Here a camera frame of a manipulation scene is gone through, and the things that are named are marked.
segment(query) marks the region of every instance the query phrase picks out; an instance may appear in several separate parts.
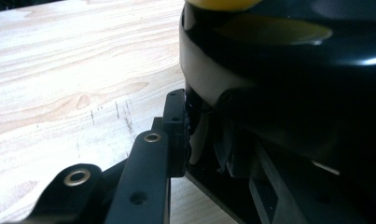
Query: yellow knob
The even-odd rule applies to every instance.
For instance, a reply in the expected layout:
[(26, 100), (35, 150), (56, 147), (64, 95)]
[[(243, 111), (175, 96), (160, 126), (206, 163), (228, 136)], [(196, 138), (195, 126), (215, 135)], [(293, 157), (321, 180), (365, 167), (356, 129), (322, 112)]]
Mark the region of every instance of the yellow knob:
[(245, 10), (259, 3), (261, 0), (186, 0), (195, 7), (215, 11)]

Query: mounting hole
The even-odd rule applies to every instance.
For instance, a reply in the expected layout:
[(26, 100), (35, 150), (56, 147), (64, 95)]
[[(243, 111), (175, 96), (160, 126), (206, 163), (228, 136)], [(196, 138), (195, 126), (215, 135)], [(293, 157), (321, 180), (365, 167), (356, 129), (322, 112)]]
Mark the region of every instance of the mounting hole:
[(160, 139), (161, 136), (158, 133), (150, 133), (144, 137), (144, 140), (147, 142), (158, 142)]
[(147, 201), (147, 194), (142, 191), (137, 191), (130, 197), (130, 202), (135, 205), (143, 204)]
[(91, 176), (90, 171), (85, 168), (79, 168), (71, 173), (64, 179), (64, 184), (68, 187), (79, 186), (89, 180)]
[(222, 93), (222, 95), (220, 96), (220, 99), (221, 99), (222, 103), (231, 104), (231, 102), (234, 99), (234, 94), (233, 94), (232, 91), (226, 91), (226, 92)]

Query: wooden surface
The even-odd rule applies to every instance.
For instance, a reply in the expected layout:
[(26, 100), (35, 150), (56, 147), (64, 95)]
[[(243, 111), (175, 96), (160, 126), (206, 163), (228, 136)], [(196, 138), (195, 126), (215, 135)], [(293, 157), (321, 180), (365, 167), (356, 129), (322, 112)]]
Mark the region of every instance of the wooden surface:
[[(62, 169), (128, 157), (183, 88), (182, 0), (64, 1), (0, 12), (0, 223), (29, 214)], [(233, 221), (185, 178), (172, 223)]]

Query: pencil mark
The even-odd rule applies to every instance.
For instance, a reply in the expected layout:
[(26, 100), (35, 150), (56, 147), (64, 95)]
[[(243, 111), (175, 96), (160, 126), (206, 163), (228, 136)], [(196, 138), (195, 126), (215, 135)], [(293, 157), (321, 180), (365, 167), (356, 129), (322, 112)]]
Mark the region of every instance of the pencil mark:
[(130, 135), (133, 135), (133, 130), (132, 130), (132, 121), (128, 119), (127, 117), (124, 118), (124, 121), (126, 121), (127, 128), (129, 129)]
[(127, 114), (129, 114), (129, 116), (130, 116), (132, 113), (130, 112), (129, 104), (127, 103), (127, 101), (125, 101), (124, 104), (126, 105)]
[(118, 102), (115, 101), (116, 111), (118, 112)]
[(92, 110), (91, 110), (91, 120), (92, 120), (92, 124), (94, 124), (94, 116), (92, 115)]

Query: metal grommet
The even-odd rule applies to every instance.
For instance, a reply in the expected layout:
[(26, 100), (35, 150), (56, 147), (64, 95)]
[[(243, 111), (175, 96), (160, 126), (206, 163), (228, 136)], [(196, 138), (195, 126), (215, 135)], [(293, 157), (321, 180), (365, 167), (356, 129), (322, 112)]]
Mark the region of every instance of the metal grommet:
[(149, 133), (144, 137), (147, 142), (159, 142), (161, 140), (161, 135), (158, 133)]
[(91, 173), (85, 168), (79, 168), (69, 173), (64, 179), (64, 184), (68, 187), (81, 185), (89, 180)]

